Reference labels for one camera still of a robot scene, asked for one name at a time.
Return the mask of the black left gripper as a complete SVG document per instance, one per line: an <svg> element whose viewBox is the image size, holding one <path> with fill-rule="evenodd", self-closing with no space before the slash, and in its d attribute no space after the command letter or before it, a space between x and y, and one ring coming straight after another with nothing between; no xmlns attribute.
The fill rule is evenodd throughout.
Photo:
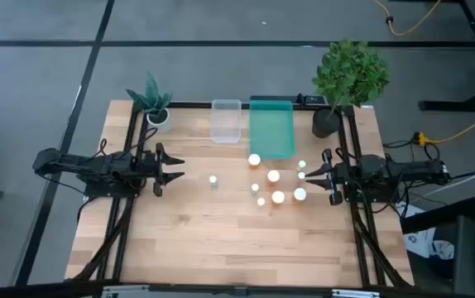
<svg viewBox="0 0 475 298"><path fill-rule="evenodd" d="M144 172L147 178L153 178L153 193L156 197L162 196L162 185L167 185L173 180L183 176L184 172L164 173L162 170L162 154L164 147L161 142L156 144L154 151L146 151L144 157ZM163 154L163 163L168 166L184 164L185 161L179 158L169 156L167 153Z"/></svg>

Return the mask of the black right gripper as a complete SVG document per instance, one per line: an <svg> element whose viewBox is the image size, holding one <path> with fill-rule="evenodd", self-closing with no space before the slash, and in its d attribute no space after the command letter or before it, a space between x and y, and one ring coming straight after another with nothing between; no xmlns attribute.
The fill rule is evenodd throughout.
<svg viewBox="0 0 475 298"><path fill-rule="evenodd" d="M306 177L314 177L319 175L327 174L328 178L325 179L315 179L315 180L306 180L307 183L312 185L317 185L324 190L330 190L331 194L329 196L329 201L331 205L339 205L343 202L343 197L340 191L338 190L338 174L337 170L334 167L332 160L333 155L330 149L325 149L323 151L324 164L320 166L318 170L311 171L307 173Z"/></svg>

